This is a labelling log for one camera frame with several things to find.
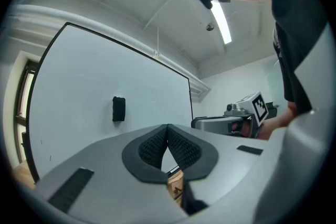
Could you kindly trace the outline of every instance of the light fixture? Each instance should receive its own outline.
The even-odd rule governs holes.
[[[221,4],[218,2],[218,0],[212,0],[211,3],[212,3],[211,11],[215,16],[217,25],[220,29],[220,33],[222,34],[223,41],[225,44],[228,44],[232,41],[232,39],[230,35],[229,26],[227,25],[227,21],[223,9],[221,7]]]

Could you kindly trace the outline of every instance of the person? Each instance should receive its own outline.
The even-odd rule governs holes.
[[[311,110],[309,99],[294,71],[313,47],[326,24],[326,16],[318,0],[270,1],[276,20],[273,46],[281,67],[288,106],[283,114],[263,122],[258,133],[258,138],[263,140],[268,140],[275,129],[288,126],[297,115]],[[237,124],[233,124],[233,131],[236,127]],[[247,122],[244,122],[241,133],[248,136]]]

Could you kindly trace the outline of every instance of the black slot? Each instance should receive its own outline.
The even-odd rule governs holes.
[[[250,147],[250,146],[239,146],[237,147],[238,150],[240,151],[245,151],[247,153],[255,154],[255,155],[261,155],[263,150],[255,147]]]
[[[79,168],[51,196],[48,202],[58,210],[67,213],[93,174],[91,170]]]

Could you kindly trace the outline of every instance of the whiteboard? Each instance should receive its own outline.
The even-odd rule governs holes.
[[[112,121],[113,97],[126,99],[124,122]],[[28,104],[40,178],[98,140],[157,124],[189,126],[192,120],[187,77],[70,23],[43,55]],[[170,154],[165,159],[165,169],[176,165]]]

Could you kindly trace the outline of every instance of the whiteboard frame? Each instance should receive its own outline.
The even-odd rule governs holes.
[[[39,62],[39,64],[38,64],[38,67],[37,67],[37,69],[36,69],[36,72],[35,72],[35,75],[34,75],[34,78],[33,78],[33,81],[32,81],[32,85],[31,85],[31,87],[30,87],[29,95],[28,95],[28,100],[27,100],[27,112],[26,112],[26,121],[27,121],[27,124],[26,124],[26,125],[27,125],[27,126],[26,126],[26,137],[27,137],[27,142],[28,142],[28,143],[27,143],[27,148],[25,149],[25,151],[27,151],[27,153],[28,153],[28,154],[27,154],[27,155],[28,155],[28,156],[27,156],[27,164],[28,164],[29,170],[30,170],[30,172],[31,172],[31,174],[32,174],[32,177],[33,177],[33,179],[34,179],[34,182],[38,182],[40,178],[39,178],[39,175],[38,175],[38,172],[37,172],[37,168],[36,168],[36,166],[35,166],[34,157],[33,157],[33,152],[32,152],[31,145],[30,145],[30,135],[29,135],[29,112],[30,112],[30,103],[31,103],[31,100],[32,100],[32,95],[33,95],[33,90],[34,90],[34,86],[35,86],[35,81],[36,81],[36,78],[37,78],[37,76],[38,76],[39,70],[40,70],[40,68],[41,68],[41,66],[42,66],[42,64],[43,64],[43,61],[44,61],[44,59],[46,58],[46,56],[47,56],[47,54],[48,54],[50,48],[51,48],[52,45],[54,44],[55,40],[58,38],[58,36],[62,33],[62,31],[63,31],[67,26],[76,27],[76,28],[79,28],[79,29],[81,29],[81,30],[88,31],[88,32],[90,32],[90,33],[92,33],[92,34],[95,34],[95,35],[97,35],[97,36],[106,38],[106,39],[108,39],[109,41],[112,41],[112,42],[117,43],[117,44],[119,44],[119,45],[122,45],[122,46],[124,46],[124,47],[126,47],[126,48],[128,48],[128,49],[130,49],[130,50],[132,50],[132,51],[134,51],[134,52],[137,52],[137,53],[139,53],[140,55],[145,56],[145,57],[147,57],[147,58],[149,58],[149,59],[151,59],[151,60],[153,60],[153,61],[155,61],[155,62],[157,62],[157,63],[159,63],[159,64],[161,64],[161,65],[163,65],[164,67],[167,67],[168,69],[170,69],[170,70],[172,70],[173,72],[179,74],[180,76],[183,76],[184,78],[186,78],[186,79],[188,80],[188,85],[189,85],[189,99],[190,99],[191,116],[192,116],[191,121],[192,121],[193,118],[194,118],[194,117],[193,117],[193,105],[192,105],[192,100],[191,100],[191,91],[190,91],[190,81],[189,81],[189,78],[188,78],[187,76],[185,76],[185,75],[179,73],[178,71],[176,71],[176,70],[174,70],[173,68],[171,68],[171,67],[165,65],[164,63],[161,63],[160,61],[158,61],[158,60],[156,60],[156,59],[150,57],[149,55],[147,55],[147,54],[145,54],[145,53],[143,53],[143,52],[141,52],[141,51],[139,51],[139,50],[137,50],[137,49],[135,49],[135,48],[133,48],[133,47],[131,47],[131,46],[129,46],[129,45],[126,45],[126,44],[123,43],[123,42],[120,42],[120,41],[118,41],[118,40],[116,40],[116,39],[114,39],[114,38],[111,38],[111,37],[109,37],[109,36],[103,35],[103,34],[101,34],[101,33],[99,33],[99,32],[93,31],[93,30],[91,30],[91,29],[89,29],[89,28],[85,28],[85,27],[82,27],[82,26],[80,26],[80,25],[76,25],[76,24],[73,24],[73,23],[70,23],[70,22],[66,22],[66,23],[62,26],[62,28],[57,32],[57,34],[54,36],[54,38],[51,40],[50,44],[47,46],[46,50],[44,51],[44,53],[43,53],[43,55],[42,55],[42,57],[41,57],[41,60],[40,60],[40,62]]]

